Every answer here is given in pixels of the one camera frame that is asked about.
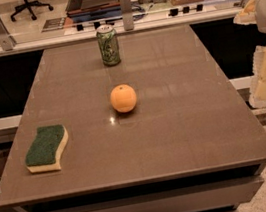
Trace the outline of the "green soda can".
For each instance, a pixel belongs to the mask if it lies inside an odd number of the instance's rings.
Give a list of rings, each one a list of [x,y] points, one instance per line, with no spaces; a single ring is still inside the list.
[[[120,62],[119,43],[116,38],[117,32],[111,25],[100,25],[96,30],[99,50],[103,63],[106,66],[115,66]]]

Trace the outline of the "orange fruit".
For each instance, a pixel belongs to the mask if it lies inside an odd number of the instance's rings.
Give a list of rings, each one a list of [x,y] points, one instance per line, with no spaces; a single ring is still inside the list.
[[[114,110],[121,113],[134,110],[137,104],[136,92],[127,84],[116,86],[110,94],[110,99]]]

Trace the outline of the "black office chair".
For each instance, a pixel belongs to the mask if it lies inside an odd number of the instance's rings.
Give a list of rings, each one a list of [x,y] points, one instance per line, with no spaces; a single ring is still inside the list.
[[[49,4],[42,3],[42,2],[39,2],[38,0],[36,1],[23,0],[22,4],[19,4],[18,6],[14,8],[15,11],[11,15],[11,21],[14,22],[16,20],[16,15],[18,15],[20,12],[23,12],[25,9],[29,11],[29,14],[31,15],[31,19],[36,20],[37,16],[36,14],[34,14],[33,7],[47,7],[48,10],[50,11],[54,10],[54,7],[50,3]]]

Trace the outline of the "green and yellow sponge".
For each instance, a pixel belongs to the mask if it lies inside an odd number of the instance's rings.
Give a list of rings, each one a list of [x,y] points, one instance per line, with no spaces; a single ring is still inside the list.
[[[61,156],[68,140],[67,129],[61,124],[37,128],[35,139],[25,157],[29,172],[60,170]]]

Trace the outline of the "middle metal glass bracket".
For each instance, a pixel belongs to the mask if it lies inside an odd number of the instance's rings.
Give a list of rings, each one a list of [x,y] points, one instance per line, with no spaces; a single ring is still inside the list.
[[[119,0],[123,25],[125,31],[130,31],[134,29],[134,18],[131,6],[131,0]]]

